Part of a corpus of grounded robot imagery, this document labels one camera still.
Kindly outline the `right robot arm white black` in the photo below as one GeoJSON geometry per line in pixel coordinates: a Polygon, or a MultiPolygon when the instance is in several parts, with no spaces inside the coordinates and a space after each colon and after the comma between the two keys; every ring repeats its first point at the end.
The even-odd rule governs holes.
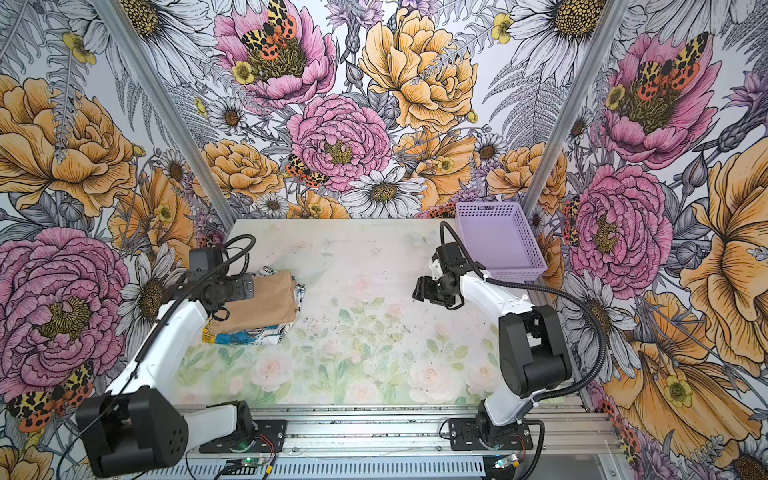
{"type": "Polygon", "coordinates": [[[475,305],[495,322],[501,380],[478,406],[472,425],[451,422],[455,450],[530,448],[524,417],[572,378],[572,364],[557,312],[536,306],[514,286],[496,280],[471,262],[456,242],[439,246],[430,274],[417,280],[413,299],[449,311],[475,305]]]}

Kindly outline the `beige garment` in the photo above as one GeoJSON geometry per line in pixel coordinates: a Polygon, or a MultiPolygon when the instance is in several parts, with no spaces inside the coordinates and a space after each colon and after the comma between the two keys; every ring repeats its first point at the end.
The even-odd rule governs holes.
{"type": "Polygon", "coordinates": [[[298,304],[295,299],[296,283],[288,271],[256,277],[253,281],[254,297],[228,302],[230,312],[224,321],[211,320],[207,329],[213,334],[229,334],[245,330],[279,326],[296,320],[298,304]]]}

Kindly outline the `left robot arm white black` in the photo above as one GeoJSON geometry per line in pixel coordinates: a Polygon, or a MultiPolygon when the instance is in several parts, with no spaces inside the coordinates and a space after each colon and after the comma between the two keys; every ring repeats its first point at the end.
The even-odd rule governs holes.
{"type": "Polygon", "coordinates": [[[168,399],[181,361],[207,321],[228,302],[249,299],[254,290],[244,271],[255,244],[240,235],[242,247],[229,253],[230,243],[193,249],[189,269],[175,285],[160,317],[125,370],[105,393],[85,400],[75,421],[92,473],[100,479],[170,468],[185,454],[208,443],[233,442],[248,447],[256,437],[244,401],[181,413],[168,399]]]}

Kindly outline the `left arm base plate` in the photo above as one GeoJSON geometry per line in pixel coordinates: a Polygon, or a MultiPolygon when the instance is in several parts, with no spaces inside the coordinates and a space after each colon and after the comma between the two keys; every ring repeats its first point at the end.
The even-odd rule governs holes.
{"type": "Polygon", "coordinates": [[[254,420],[249,426],[234,433],[202,444],[202,454],[254,454],[280,453],[286,435],[285,420],[254,420]]]}

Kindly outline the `lavender plastic basket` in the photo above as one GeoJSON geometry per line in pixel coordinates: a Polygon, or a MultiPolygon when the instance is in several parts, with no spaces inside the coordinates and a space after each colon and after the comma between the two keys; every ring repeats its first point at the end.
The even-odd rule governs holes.
{"type": "Polygon", "coordinates": [[[458,202],[456,230],[475,261],[493,278],[531,282],[547,264],[516,202],[458,202]]]}

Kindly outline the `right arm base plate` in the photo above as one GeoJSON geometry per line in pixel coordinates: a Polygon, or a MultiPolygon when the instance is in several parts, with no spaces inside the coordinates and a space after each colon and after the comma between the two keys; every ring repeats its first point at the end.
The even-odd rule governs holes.
{"type": "Polygon", "coordinates": [[[448,435],[453,451],[520,451],[534,448],[528,426],[511,423],[495,426],[480,416],[450,418],[448,435]]]}

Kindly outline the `printed white blue yellow shorts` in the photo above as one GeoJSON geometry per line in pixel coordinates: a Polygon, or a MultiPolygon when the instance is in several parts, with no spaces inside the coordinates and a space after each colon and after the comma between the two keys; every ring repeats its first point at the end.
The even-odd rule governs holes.
{"type": "MultiPolygon", "coordinates": [[[[285,270],[275,270],[268,266],[264,266],[254,274],[254,279],[256,277],[273,275],[278,271],[285,270]]],[[[301,311],[306,288],[303,284],[298,283],[296,280],[295,283],[296,287],[294,296],[298,304],[298,312],[296,317],[297,320],[301,311]]],[[[255,330],[245,330],[229,334],[213,334],[207,329],[207,325],[211,320],[213,319],[211,318],[202,330],[202,341],[204,343],[219,345],[277,345],[288,334],[296,322],[295,320],[293,323],[286,323],[279,326],[264,327],[255,330]]]]}

